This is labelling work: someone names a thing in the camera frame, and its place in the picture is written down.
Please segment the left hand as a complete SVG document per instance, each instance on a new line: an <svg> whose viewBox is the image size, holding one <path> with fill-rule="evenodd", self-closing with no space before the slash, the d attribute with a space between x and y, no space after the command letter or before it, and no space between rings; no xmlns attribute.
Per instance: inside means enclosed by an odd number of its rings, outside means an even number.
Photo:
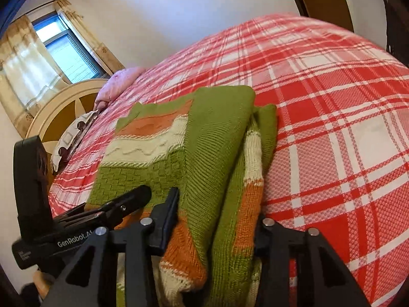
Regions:
<svg viewBox="0 0 409 307"><path fill-rule="evenodd" d="M32 275L32 281L41 299L45 299L51 286L55 283L55 278L47 273L36 270Z"/></svg>

